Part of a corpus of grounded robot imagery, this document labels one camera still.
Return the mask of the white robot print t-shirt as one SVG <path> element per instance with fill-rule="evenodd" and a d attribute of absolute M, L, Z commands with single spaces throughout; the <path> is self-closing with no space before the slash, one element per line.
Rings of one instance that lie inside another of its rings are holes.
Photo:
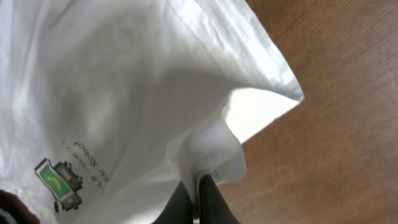
<path fill-rule="evenodd" d="M 303 98 L 245 1 L 1 2 L 1 189 L 42 223 L 151 223 Z"/>

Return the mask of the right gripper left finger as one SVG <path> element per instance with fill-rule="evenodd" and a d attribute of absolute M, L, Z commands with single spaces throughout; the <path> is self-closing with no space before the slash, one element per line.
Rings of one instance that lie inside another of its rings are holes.
<path fill-rule="evenodd" d="M 153 224 L 193 224 L 193 204 L 182 182 Z"/>

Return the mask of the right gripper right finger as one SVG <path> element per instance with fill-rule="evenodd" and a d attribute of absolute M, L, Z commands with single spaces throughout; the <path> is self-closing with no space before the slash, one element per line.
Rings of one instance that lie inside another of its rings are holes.
<path fill-rule="evenodd" d="M 200 224 L 240 224 L 210 175 L 199 184 Z"/>

